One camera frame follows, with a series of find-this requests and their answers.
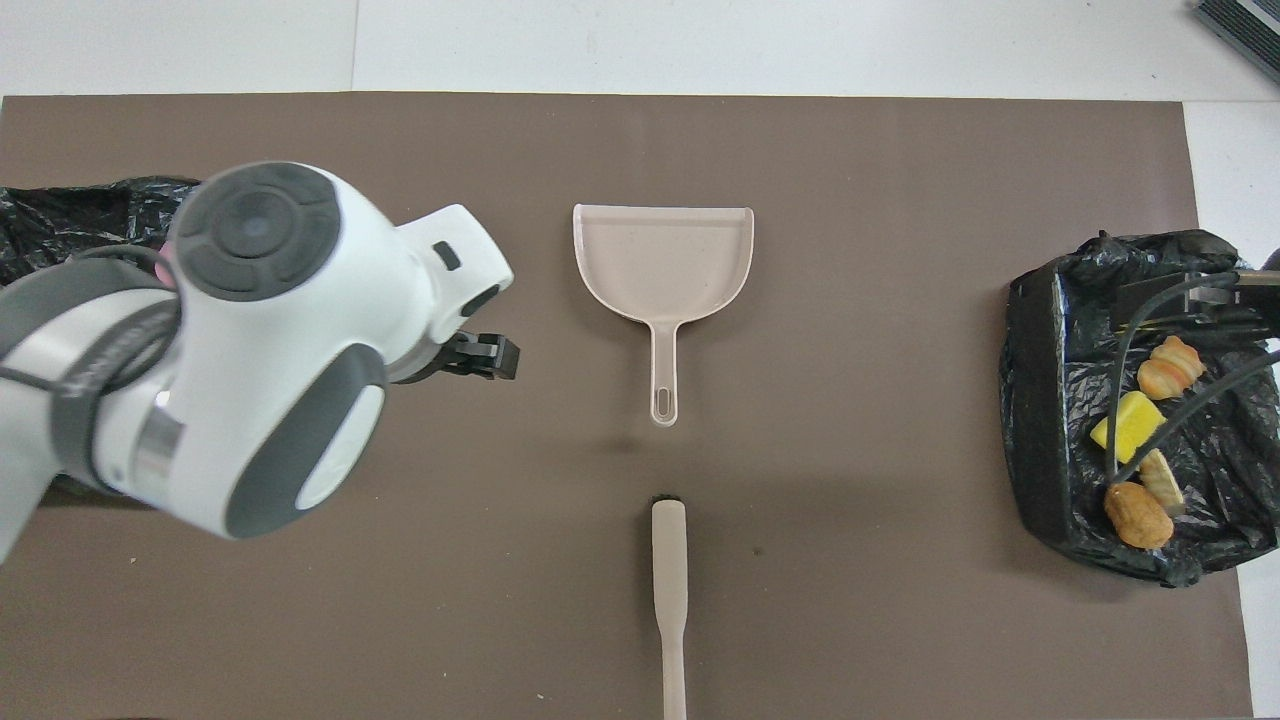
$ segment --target brown table mat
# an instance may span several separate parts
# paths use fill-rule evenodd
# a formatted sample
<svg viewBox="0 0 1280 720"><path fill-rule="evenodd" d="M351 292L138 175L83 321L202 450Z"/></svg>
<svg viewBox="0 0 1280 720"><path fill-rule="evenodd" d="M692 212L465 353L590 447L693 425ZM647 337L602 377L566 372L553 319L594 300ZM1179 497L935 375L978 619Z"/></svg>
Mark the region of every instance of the brown table mat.
<svg viewBox="0 0 1280 720"><path fill-rule="evenodd" d="M650 496L690 523L690 717L1248 715L1234 573L1167 591L1018 523L1005 284L1196 225L1175 104L530 95L10 97L0 184L292 159L394 222L463 202L515 286L513 383L396 388L321 510L229 543L44 507L0 569L0 715L658 717ZM575 202L750 206L755 263L648 332L573 261Z"/></svg>

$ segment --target brush handle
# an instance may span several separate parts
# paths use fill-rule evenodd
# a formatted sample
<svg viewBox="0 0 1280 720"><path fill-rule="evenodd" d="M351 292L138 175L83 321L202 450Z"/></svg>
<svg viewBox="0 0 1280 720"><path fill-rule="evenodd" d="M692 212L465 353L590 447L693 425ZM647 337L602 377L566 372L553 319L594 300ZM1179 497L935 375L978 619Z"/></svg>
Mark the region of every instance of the brush handle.
<svg viewBox="0 0 1280 720"><path fill-rule="evenodd" d="M649 416L655 425L669 428L676 424L678 407L676 405L676 323L655 323L649 325L653 338L652 391L649 393Z"/></svg>
<svg viewBox="0 0 1280 720"><path fill-rule="evenodd" d="M686 720L684 637L676 647L662 651L662 719Z"/></svg>
<svg viewBox="0 0 1280 720"><path fill-rule="evenodd" d="M662 635L664 720L685 720L685 621L689 619L689 541L685 503L653 505L653 609Z"/></svg>

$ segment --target black garbage bag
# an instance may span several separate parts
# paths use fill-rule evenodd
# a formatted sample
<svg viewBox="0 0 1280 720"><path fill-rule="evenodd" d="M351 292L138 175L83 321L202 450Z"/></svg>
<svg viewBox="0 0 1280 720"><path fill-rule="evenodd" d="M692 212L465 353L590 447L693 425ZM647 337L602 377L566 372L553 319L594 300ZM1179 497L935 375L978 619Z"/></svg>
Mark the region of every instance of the black garbage bag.
<svg viewBox="0 0 1280 720"><path fill-rule="evenodd" d="M0 187L0 287L90 247L128 242L159 249L196 184L146 177L91 187Z"/></svg>
<svg viewBox="0 0 1280 720"><path fill-rule="evenodd" d="M1245 268L1235 249L1204 231L1110 237L1010 283L1000 361L1005 460L1027 529L1062 555L1165 587L1234 568L1277 544L1280 393L1272 373L1254 374L1211 401L1161 445L1187 500L1174 537L1156 551L1130 547L1102 509L1105 452L1089 430L1106 416L1117 336L1116 290L1183 272ZM1162 337L1129 352L1124 391ZM1157 401L1167 418L1217 378L1266 355L1261 342L1202 331L1204 375L1181 398Z"/></svg>

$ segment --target dustpan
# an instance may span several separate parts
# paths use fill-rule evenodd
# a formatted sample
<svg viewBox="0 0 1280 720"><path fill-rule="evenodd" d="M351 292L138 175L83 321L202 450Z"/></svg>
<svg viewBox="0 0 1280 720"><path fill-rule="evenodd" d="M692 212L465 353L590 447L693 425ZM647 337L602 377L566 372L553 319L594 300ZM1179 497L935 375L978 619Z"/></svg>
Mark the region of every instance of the dustpan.
<svg viewBox="0 0 1280 720"><path fill-rule="evenodd" d="M649 325L649 415L676 423L676 332L728 305L751 268L750 208L573 208L573 251L605 307Z"/></svg>

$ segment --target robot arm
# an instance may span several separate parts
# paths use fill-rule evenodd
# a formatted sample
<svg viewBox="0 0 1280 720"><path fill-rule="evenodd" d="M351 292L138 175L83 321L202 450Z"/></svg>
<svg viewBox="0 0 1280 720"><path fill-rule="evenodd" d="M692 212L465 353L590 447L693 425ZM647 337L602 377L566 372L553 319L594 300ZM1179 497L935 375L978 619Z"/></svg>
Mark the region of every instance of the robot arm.
<svg viewBox="0 0 1280 720"><path fill-rule="evenodd" d="M388 382L515 372L518 348L506 338L460 333L512 282L462 206L397 228L324 170L262 163L202 184L169 243L180 324L160 356L145 357L156 354L156 325L177 316L175 291L116 260L74 260L0 293L0 328L17 328L0 331L17 338L0 346L0 368L49 384L0 373L0 424L33 436L0 448L0 541L17 536L58 471L224 537L270 532L347 477ZM88 299L13 297L55 297L73 274L99 273L125 277ZM127 386L108 387L140 364ZM18 401L20 416L10 413Z"/></svg>

